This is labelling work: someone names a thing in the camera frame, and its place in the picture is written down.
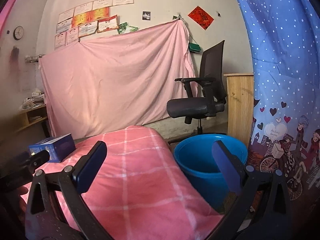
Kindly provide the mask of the certificates on wall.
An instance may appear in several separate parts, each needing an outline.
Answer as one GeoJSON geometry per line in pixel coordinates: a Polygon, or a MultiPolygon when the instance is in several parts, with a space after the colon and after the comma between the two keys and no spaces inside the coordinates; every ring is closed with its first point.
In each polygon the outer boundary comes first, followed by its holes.
{"type": "Polygon", "coordinates": [[[111,8],[133,4],[134,0],[95,0],[59,14],[54,49],[77,42],[80,38],[119,29],[118,16],[111,8]]]}

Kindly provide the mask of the round wall clock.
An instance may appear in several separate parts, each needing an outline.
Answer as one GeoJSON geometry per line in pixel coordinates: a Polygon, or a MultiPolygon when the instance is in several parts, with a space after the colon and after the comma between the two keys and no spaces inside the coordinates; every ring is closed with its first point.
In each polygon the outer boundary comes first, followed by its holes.
{"type": "Polygon", "coordinates": [[[17,26],[13,32],[13,37],[16,41],[20,40],[24,35],[24,28],[22,26],[17,26]]]}

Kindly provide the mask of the stack of papers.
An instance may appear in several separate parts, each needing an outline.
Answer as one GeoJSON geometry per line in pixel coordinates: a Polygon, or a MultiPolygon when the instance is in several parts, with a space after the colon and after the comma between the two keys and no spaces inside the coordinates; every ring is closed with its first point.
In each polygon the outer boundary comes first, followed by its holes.
{"type": "Polygon", "coordinates": [[[44,99],[45,94],[40,89],[35,88],[31,93],[31,97],[25,98],[22,105],[20,106],[20,110],[34,109],[36,107],[42,106],[45,104],[44,99]]]}

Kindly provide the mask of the black office chair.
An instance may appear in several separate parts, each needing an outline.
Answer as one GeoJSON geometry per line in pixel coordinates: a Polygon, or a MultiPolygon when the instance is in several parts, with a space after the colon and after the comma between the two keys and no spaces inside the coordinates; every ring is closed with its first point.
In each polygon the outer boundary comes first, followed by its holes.
{"type": "Polygon", "coordinates": [[[222,61],[224,41],[205,50],[201,57],[200,76],[176,78],[183,84],[186,98],[171,99],[167,102],[167,113],[171,118],[184,117],[186,124],[198,120],[197,129],[190,135],[171,139],[168,144],[181,142],[184,139],[203,134],[201,121],[208,117],[216,117],[225,110],[227,93],[222,81],[222,61]]]}

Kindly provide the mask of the red diamond wall sticker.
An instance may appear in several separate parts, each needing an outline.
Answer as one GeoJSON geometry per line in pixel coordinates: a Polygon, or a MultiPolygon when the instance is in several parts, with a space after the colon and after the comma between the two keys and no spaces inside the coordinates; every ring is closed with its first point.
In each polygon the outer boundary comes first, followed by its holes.
{"type": "Polygon", "coordinates": [[[195,21],[204,30],[207,30],[214,21],[213,17],[199,6],[193,9],[188,14],[188,17],[195,21]]]}

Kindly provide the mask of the green hanging pouch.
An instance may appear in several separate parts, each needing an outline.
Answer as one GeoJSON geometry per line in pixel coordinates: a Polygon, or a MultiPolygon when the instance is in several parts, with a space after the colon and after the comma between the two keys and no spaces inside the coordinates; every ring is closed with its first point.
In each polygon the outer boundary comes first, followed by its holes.
{"type": "Polygon", "coordinates": [[[191,53],[199,53],[201,51],[200,45],[196,43],[189,42],[188,48],[191,53]]]}

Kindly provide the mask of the small wall photo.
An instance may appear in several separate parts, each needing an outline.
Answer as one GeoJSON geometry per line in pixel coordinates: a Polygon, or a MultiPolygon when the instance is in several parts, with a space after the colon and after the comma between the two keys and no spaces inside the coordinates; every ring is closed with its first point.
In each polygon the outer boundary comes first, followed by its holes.
{"type": "Polygon", "coordinates": [[[143,11],[142,20],[143,21],[150,21],[151,20],[151,12],[150,11],[143,11]]]}

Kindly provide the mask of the blue plastic bucket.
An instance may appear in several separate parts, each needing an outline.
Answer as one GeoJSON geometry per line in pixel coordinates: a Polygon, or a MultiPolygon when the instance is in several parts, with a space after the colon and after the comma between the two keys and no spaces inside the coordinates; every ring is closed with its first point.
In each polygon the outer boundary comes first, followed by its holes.
{"type": "Polygon", "coordinates": [[[218,210],[229,193],[227,182],[213,154],[214,142],[222,141],[231,154],[245,164],[248,150],[238,139],[223,134],[201,134],[187,138],[174,149],[174,159],[187,179],[209,205],[218,210]]]}

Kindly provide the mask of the blue polka dot curtain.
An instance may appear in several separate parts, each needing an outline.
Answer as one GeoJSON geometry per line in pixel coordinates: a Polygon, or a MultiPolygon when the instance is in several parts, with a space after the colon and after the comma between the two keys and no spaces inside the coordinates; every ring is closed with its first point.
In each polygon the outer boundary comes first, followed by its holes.
{"type": "Polygon", "coordinates": [[[310,0],[237,0],[251,47],[248,163],[280,170],[295,223],[319,202],[319,16],[310,0]]]}

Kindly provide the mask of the wooden shelf desk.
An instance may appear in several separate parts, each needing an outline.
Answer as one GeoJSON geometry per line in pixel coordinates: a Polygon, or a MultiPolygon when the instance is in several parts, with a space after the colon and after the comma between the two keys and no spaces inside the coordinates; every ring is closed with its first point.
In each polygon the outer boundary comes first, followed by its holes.
{"type": "Polygon", "coordinates": [[[48,114],[46,105],[22,110],[14,119],[14,132],[18,133],[35,124],[44,124],[47,119],[48,114]]]}

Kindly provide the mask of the pink plaid bed cover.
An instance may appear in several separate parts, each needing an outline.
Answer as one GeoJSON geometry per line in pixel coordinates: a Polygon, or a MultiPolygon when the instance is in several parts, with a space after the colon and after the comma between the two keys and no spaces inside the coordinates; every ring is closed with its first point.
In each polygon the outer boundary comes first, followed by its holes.
{"type": "Polygon", "coordinates": [[[63,162],[38,170],[54,173],[73,166],[97,141],[106,144],[107,157],[82,197],[111,239],[205,239],[222,219],[151,128],[130,126],[91,137],[63,162]]]}

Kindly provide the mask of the blue cardboard box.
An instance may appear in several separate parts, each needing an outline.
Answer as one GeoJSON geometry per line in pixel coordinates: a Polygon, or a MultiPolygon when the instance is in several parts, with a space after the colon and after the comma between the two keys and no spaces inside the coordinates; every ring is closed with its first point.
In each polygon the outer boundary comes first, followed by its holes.
{"type": "Polygon", "coordinates": [[[59,137],[49,137],[28,147],[31,154],[47,150],[50,155],[50,163],[63,162],[76,149],[71,133],[59,137]]]}

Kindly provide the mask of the pink hanging sheet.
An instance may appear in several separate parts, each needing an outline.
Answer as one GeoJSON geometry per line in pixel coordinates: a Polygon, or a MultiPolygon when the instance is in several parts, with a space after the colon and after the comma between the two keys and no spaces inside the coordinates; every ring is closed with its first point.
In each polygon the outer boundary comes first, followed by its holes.
{"type": "Polygon", "coordinates": [[[133,33],[75,42],[40,59],[54,136],[80,139],[168,117],[194,77],[189,31],[175,20],[133,33]]]}

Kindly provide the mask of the wooden cabinet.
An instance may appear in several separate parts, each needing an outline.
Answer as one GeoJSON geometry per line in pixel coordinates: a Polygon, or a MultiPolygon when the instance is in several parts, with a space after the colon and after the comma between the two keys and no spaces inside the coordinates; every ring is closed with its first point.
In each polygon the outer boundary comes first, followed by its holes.
{"type": "Polygon", "coordinates": [[[246,146],[249,145],[253,120],[253,74],[225,74],[228,94],[228,131],[246,146]]]}

